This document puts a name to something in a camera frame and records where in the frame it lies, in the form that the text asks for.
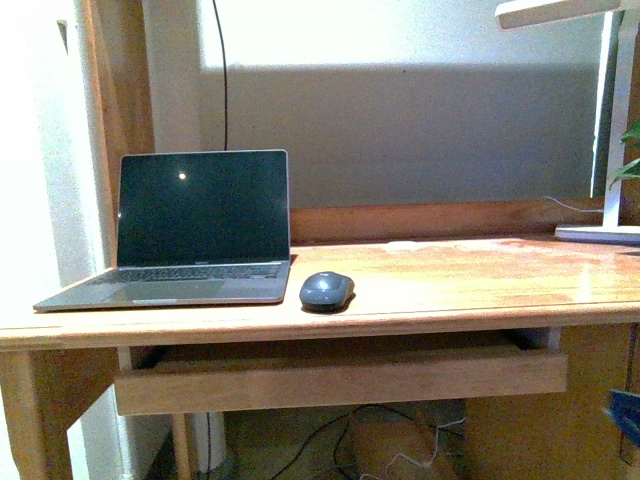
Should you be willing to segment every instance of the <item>desktop surface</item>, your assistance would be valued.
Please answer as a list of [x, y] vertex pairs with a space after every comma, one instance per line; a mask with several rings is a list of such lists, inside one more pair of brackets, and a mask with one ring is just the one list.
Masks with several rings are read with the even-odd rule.
[[[295, 247], [282, 304], [34, 314], [0, 327], [0, 349], [223, 343], [630, 323], [636, 248], [551, 236]], [[349, 307], [301, 308], [304, 280], [355, 281]]]

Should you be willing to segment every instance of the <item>gray mouse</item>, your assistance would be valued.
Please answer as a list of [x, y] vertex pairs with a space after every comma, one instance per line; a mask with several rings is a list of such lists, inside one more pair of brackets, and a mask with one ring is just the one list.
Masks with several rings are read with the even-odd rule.
[[338, 312], [353, 295], [353, 287], [353, 280], [345, 275], [315, 273], [304, 281], [300, 289], [302, 308], [309, 312]]

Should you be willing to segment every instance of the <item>laptop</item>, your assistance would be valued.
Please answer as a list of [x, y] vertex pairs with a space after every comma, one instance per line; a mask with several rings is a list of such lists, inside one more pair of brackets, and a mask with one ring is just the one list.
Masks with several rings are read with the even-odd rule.
[[34, 309], [278, 303], [290, 266], [284, 150], [122, 158], [117, 267]]

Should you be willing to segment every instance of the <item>desk lamp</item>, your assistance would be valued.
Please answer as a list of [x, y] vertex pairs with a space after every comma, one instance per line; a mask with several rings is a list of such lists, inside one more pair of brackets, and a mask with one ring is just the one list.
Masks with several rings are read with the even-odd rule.
[[[625, 14], [618, 34], [607, 177], [624, 163], [624, 145], [620, 138], [627, 129], [633, 58], [640, 23], [640, 0], [515, 0], [502, 3], [496, 8], [496, 20], [501, 30], [617, 10], [625, 10]], [[640, 245], [640, 227], [618, 225], [620, 183], [616, 182], [611, 187], [607, 185], [601, 226], [560, 225], [556, 228], [556, 237], [593, 243]]]

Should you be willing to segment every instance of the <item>desk drawer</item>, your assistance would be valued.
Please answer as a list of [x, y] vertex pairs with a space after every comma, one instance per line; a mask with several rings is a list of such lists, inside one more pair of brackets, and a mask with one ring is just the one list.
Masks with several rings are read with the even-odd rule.
[[172, 347], [122, 372], [121, 415], [562, 392], [567, 356], [500, 332]]

